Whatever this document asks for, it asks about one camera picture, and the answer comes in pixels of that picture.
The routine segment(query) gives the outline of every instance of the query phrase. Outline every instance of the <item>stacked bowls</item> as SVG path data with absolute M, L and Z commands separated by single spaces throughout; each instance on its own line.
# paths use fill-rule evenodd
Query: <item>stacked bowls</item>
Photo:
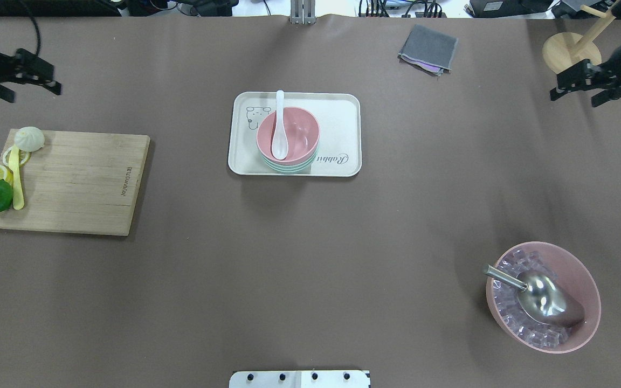
M 276 122 L 277 113 L 273 112 L 258 127 L 256 141 L 265 164 L 281 174 L 298 174 L 310 168 L 318 153 L 320 139 L 320 126 L 315 116 L 302 108 L 284 108 L 284 129 L 289 142 L 289 152 L 283 160 L 272 155 L 272 137 Z

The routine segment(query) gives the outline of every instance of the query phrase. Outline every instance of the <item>pink bowl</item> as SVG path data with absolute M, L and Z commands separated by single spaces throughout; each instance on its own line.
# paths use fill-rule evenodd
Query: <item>pink bowl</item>
M 277 113 L 273 112 L 258 127 L 256 141 L 263 156 L 283 165 L 301 164 L 313 156 L 320 139 L 320 126 L 315 116 L 305 109 L 284 108 L 284 130 L 289 141 L 289 153 L 284 160 L 276 159 L 272 155 L 272 135 L 276 122 Z
M 516 341 L 545 353 L 569 353 L 584 346 L 596 334 L 598 324 L 601 321 L 601 296 L 598 294 L 596 282 L 594 282 L 594 278 L 589 273 L 589 270 L 584 267 L 578 258 L 575 258 L 574 255 L 559 246 L 538 241 L 525 242 L 513 246 L 495 262 L 495 265 L 497 266 L 505 255 L 518 249 L 523 249 L 526 252 L 538 251 L 543 258 L 543 263 L 557 273 L 557 285 L 566 290 L 567 293 L 584 306 L 586 316 L 584 322 L 572 328 L 569 339 L 564 344 L 560 344 L 553 349 L 538 349 L 515 336 L 502 321 L 502 316 L 498 312 L 493 299 L 493 280 L 488 278 L 485 293 L 488 299 L 488 307 L 498 325 Z

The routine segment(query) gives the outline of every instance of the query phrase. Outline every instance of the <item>tray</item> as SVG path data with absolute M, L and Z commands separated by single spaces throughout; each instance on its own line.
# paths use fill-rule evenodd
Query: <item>tray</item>
M 340 93 L 284 93 L 285 105 L 313 113 L 320 125 L 318 155 L 300 174 L 280 174 L 262 160 L 256 145 L 261 121 L 275 110 L 274 92 L 244 92 L 234 100 L 229 139 L 229 168 L 239 175 L 350 177 L 359 172 L 361 108 L 358 99 Z

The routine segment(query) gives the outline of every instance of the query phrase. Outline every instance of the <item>wooden stand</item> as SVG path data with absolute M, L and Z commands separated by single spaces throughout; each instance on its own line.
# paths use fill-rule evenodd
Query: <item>wooden stand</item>
M 543 44 L 543 59 L 545 64 L 560 74 L 562 71 L 570 68 L 573 64 L 582 59 L 591 59 L 593 64 L 601 64 L 602 57 L 598 47 L 594 44 L 594 39 L 612 23 L 615 17 L 612 15 L 612 7 L 607 12 L 594 10 L 586 5 L 582 5 L 581 9 L 591 15 L 595 15 L 600 19 L 592 25 L 589 32 L 585 35 L 575 34 L 573 32 L 560 32 L 550 37 Z

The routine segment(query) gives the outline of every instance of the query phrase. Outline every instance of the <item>white spoon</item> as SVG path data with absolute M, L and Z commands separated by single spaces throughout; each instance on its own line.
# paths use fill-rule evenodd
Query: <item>white spoon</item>
M 284 160 L 289 153 L 289 142 L 284 130 L 284 91 L 277 91 L 277 122 L 272 136 L 272 155 L 277 160 Z

